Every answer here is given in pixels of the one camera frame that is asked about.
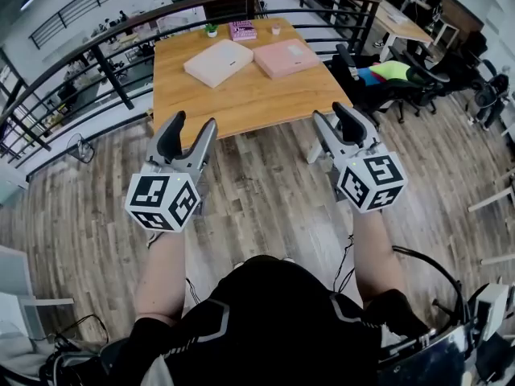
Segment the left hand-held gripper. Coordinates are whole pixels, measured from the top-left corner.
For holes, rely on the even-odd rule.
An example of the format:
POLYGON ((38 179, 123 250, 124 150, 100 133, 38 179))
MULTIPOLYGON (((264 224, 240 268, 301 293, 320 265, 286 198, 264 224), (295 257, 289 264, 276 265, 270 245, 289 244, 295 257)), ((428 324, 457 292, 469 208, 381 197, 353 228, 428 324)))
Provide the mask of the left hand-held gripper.
POLYGON ((186 113, 179 111, 158 129, 148 144, 142 169, 130 180, 125 210, 147 231, 182 232, 201 205, 197 183, 209 163, 218 127, 210 118, 181 156, 180 132, 185 121, 186 113))

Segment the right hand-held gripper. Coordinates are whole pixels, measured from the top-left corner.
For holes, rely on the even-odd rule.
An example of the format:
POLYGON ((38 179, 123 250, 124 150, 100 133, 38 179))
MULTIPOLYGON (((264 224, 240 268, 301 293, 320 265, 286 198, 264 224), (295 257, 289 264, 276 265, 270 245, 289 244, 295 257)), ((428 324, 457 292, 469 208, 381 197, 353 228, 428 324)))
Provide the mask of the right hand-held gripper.
POLYGON ((380 141, 376 126, 362 113, 332 103, 341 130, 320 112, 312 114, 323 152, 332 160, 329 179, 338 201, 347 200, 359 213, 393 205, 408 183, 396 153, 380 141))

